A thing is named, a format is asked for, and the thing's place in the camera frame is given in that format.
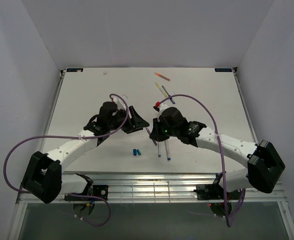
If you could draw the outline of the blue cap white marker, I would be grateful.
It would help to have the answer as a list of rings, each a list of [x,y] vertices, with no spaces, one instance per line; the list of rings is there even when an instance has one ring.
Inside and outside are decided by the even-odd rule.
[[[171,160],[171,154],[170,154],[170,148],[169,148],[169,141],[165,140],[164,143],[165,143],[166,158],[167,158],[168,161],[170,161]]]

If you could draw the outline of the green acrylic marker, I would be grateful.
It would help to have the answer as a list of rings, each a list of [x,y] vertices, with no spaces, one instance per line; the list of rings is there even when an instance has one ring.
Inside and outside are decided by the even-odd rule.
[[[162,153],[161,153],[161,143],[160,142],[157,143],[157,156],[159,158],[162,156]]]

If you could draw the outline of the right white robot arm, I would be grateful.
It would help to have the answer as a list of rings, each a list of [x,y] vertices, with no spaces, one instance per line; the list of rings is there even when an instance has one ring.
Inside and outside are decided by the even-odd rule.
[[[205,199],[224,199],[230,193],[247,188],[270,194],[286,166],[274,145],[266,140],[260,143],[239,140],[215,131],[198,121],[188,121],[172,106],[154,106],[150,139],[164,142],[176,137],[186,145],[222,153],[243,166],[240,170],[218,173],[212,184],[199,189]]]

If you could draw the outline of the blue ballpoint pen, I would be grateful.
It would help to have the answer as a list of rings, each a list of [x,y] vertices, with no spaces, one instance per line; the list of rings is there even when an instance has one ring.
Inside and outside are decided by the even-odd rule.
[[[176,102],[173,100],[172,96],[168,93],[168,91],[166,90],[166,88],[163,85],[161,87],[164,90],[164,92],[166,93],[166,95],[169,97],[169,100],[171,101],[171,103],[172,104],[176,104]]]

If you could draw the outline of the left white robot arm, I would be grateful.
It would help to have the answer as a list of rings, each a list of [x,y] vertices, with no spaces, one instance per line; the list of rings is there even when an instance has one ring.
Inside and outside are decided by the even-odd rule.
[[[49,204],[58,195],[75,194],[82,200],[93,195],[93,181],[83,175],[63,176],[63,172],[86,152],[101,145],[117,129],[126,134],[141,131],[149,123],[138,115],[134,107],[120,100],[102,104],[75,139],[46,153],[35,152],[28,163],[22,187],[43,203]]]

